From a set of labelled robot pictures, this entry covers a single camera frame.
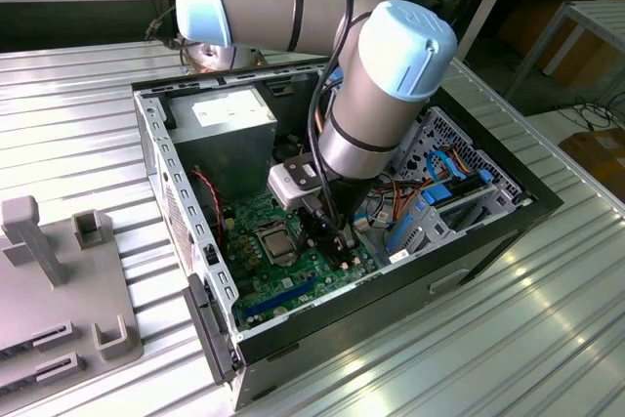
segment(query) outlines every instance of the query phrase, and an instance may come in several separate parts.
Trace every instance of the capacitor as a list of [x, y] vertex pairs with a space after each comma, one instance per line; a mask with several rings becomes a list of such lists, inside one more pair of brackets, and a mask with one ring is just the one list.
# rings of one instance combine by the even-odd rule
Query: capacitor
[[285, 307], [277, 307], [273, 310], [273, 317], [282, 316], [283, 314], [287, 314], [289, 311]]

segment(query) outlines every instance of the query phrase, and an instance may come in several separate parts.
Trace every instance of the gray 3d printed holder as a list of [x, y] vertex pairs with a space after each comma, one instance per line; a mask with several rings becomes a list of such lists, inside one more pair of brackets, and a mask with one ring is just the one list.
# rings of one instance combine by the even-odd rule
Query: gray 3d printed holder
[[4, 415], [128, 363], [143, 347], [107, 215], [85, 211], [41, 228], [33, 197], [0, 207]]

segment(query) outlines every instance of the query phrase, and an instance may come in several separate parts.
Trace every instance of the table leg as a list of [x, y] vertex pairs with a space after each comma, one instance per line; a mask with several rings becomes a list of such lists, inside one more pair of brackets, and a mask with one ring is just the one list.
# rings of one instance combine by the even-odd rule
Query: table leg
[[527, 73], [531, 70], [531, 67], [543, 53], [551, 38], [560, 29], [560, 26], [566, 18], [567, 9], [568, 4], [566, 2], [560, 5], [554, 17], [549, 21], [545, 30], [540, 34], [540, 36], [538, 36], [538, 39], [529, 50], [529, 53], [525, 56], [525, 59], [522, 60], [521, 65], [519, 65], [519, 68], [517, 69], [517, 73], [515, 73], [512, 83], [504, 92], [504, 98], [506, 101], [510, 101], [510, 98], [518, 89]]
[[568, 54], [572, 47], [575, 46], [575, 43], [581, 37], [584, 31], [585, 29], [583, 26], [575, 26], [575, 29], [573, 29], [573, 31], [568, 35], [566, 41], [562, 43], [558, 51], [555, 53], [555, 55], [552, 57], [552, 59], [543, 70], [543, 73], [545, 75], [551, 75], [552, 73], [554, 73], [554, 70], [558, 68], [558, 65], [560, 65], [560, 63], [563, 61], [564, 57]]
[[625, 82], [625, 67], [623, 67], [612, 80], [604, 88], [597, 101], [602, 105], [607, 105], [608, 98], [618, 90], [618, 88]]
[[462, 37], [462, 41], [460, 41], [460, 44], [458, 45], [456, 58], [460, 61], [463, 61], [467, 57], [467, 54], [469, 54], [469, 50], [476, 41], [479, 31], [484, 26], [492, 8], [495, 6], [495, 2], [497, 2], [497, 0], [481, 0], [479, 3], [478, 10], [471, 19], [471, 23], [469, 23], [469, 27], [467, 28], [465, 35]]

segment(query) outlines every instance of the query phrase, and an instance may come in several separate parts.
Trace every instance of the ribbed metal surface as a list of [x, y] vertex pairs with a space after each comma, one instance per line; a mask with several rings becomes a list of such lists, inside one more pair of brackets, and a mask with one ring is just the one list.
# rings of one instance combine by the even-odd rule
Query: ribbed metal surface
[[569, 15], [605, 42], [625, 52], [625, 1], [572, 2]]
[[[180, 295], [128, 86], [180, 73], [178, 57], [156, 44], [0, 56], [0, 198], [36, 195], [44, 223], [94, 207], [110, 215], [145, 344], [138, 361], [15, 415], [231, 414]], [[472, 284], [242, 415], [622, 415], [622, 205], [463, 65], [444, 88], [564, 207]]]

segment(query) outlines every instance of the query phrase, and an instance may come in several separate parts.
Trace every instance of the metal shelf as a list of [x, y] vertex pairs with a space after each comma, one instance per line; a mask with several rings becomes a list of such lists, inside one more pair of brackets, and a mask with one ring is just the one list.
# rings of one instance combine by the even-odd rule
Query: metal shelf
[[[532, 66], [538, 61], [538, 58], [548, 46], [553, 36], [567, 19], [577, 22], [579, 26], [595, 33], [607, 44], [615, 47], [621, 53], [625, 53], [625, 1], [564, 2], [519, 65], [512, 83], [504, 93], [506, 100], [509, 100], [519, 88]], [[581, 28], [577, 28], [576, 31], [577, 33], [571, 35], [571, 37], [566, 40], [566, 45], [562, 46], [563, 51], [568, 51], [581, 36], [581, 32], [583, 32]], [[551, 72], [553, 72], [552, 67], [548, 65], [547, 68], [545, 68], [545, 73], [549, 75]], [[625, 75], [619, 74], [619, 76], [606, 87], [600, 100], [607, 98], [609, 93], [613, 91], [616, 86], [621, 84], [624, 79]]]

